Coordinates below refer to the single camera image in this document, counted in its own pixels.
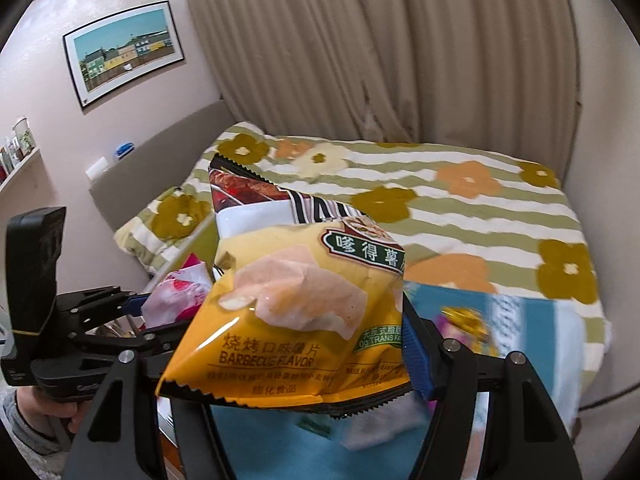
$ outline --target shelf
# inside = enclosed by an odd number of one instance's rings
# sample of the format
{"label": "shelf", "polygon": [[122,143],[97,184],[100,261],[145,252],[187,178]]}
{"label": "shelf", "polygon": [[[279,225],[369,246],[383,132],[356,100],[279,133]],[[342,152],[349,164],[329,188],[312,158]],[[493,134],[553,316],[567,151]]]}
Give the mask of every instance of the shelf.
{"label": "shelf", "polygon": [[7,189],[11,185],[11,183],[15,181],[19,174],[24,173],[24,169],[28,165],[30,165],[36,158],[40,158],[40,149],[38,147],[36,147],[29,155],[24,158],[24,160],[20,164],[18,164],[14,168],[14,170],[7,177],[7,180],[0,184],[0,193]]}

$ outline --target metal bolt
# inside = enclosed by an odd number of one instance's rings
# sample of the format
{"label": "metal bolt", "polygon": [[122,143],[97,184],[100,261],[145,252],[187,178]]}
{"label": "metal bolt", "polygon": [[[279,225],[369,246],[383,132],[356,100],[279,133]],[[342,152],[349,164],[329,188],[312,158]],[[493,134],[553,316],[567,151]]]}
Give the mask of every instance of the metal bolt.
{"label": "metal bolt", "polygon": [[457,339],[445,339],[442,342],[442,346],[447,352],[457,352],[460,350],[460,341]]}
{"label": "metal bolt", "polygon": [[123,352],[120,352],[120,355],[118,356],[118,361],[120,361],[123,364],[127,364],[132,362],[135,356],[136,356],[136,353],[133,350],[125,350]]}
{"label": "metal bolt", "polygon": [[522,352],[513,352],[511,354],[511,361],[517,365],[523,365],[527,362],[527,357]]}

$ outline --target curtain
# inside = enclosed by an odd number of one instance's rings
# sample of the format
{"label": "curtain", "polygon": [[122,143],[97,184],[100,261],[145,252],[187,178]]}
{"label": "curtain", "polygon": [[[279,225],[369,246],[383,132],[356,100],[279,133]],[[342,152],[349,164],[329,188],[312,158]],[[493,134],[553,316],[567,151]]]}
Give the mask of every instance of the curtain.
{"label": "curtain", "polygon": [[238,120],[436,142],[563,177],[577,124],[569,0],[188,0]]}

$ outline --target chip bag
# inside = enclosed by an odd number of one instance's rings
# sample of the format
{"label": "chip bag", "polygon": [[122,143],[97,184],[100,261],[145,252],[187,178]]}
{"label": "chip bag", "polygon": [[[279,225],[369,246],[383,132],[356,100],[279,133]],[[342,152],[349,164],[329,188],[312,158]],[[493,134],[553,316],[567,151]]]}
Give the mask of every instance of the chip bag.
{"label": "chip bag", "polygon": [[[272,199],[264,206],[282,209],[273,188],[261,189]],[[294,200],[288,207],[298,218]],[[404,251],[384,230],[358,215],[242,231],[220,241],[223,275],[159,393],[172,384],[254,408],[345,413],[410,389],[401,349]]]}

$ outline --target pink snack package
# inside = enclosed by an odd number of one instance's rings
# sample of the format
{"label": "pink snack package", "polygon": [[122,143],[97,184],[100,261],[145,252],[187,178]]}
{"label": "pink snack package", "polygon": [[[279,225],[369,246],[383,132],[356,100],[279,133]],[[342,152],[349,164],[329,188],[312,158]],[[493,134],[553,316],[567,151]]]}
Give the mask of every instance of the pink snack package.
{"label": "pink snack package", "polygon": [[170,272],[142,305],[146,328],[195,316],[212,286],[207,264],[191,255],[184,267]]}

